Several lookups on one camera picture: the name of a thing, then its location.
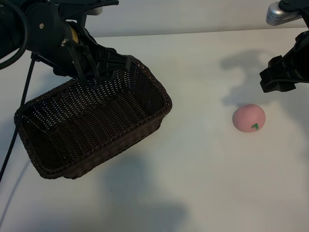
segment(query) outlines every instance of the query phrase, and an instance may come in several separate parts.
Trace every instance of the wicker basket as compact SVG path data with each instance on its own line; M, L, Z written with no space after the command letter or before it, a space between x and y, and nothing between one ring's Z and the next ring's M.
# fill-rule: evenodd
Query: wicker basket
M130 58L129 72L119 71L97 90L72 79L18 109L20 138L42 177L81 177L160 127L171 99L149 69Z

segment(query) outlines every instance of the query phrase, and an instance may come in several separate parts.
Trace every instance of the white table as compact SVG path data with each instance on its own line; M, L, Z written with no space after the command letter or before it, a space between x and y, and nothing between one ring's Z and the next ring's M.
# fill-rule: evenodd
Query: white table
M309 85L268 94L259 85L268 61L304 30L98 38L150 68L171 113L76 180L41 178L18 138L0 184L0 231L308 232ZM29 63L26 53L0 71L1 164ZM36 64L28 100L67 80ZM243 103L265 110L261 131L234 128Z

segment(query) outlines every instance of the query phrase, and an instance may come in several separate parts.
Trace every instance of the white wall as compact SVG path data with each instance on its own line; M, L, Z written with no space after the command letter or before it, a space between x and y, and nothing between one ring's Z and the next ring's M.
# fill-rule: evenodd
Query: white wall
M88 17L94 36L121 36L264 29L275 0L119 0ZM304 27L302 19L280 26Z

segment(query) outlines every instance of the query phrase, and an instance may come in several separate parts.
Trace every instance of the green leaf marking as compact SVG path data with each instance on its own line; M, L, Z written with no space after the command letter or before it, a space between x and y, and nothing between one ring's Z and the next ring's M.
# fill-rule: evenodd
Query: green leaf marking
M259 129L259 124L255 123L251 128L252 128L252 129L253 129L253 128L256 128L256 129L258 130L258 129Z

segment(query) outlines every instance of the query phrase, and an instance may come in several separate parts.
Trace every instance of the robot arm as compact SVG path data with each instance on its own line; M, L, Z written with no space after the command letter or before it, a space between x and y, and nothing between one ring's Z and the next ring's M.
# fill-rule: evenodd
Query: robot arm
M101 80L114 79L117 70L129 69L128 57L98 45L84 28L87 14L96 14L94 9L118 4L118 0L12 0L11 3L26 16L27 50L36 54L37 61L53 67L56 75L79 78L89 88L98 88ZM18 49L24 39L19 18L6 5L0 8L0 31L2 58ZM96 86L87 81L93 77Z
M272 4L267 13L267 23L276 26L303 18L309 27L309 2L307 0L282 0ZM260 73L264 92L295 89L296 83L309 83L309 31L296 37L294 47L284 56L273 58L268 68Z

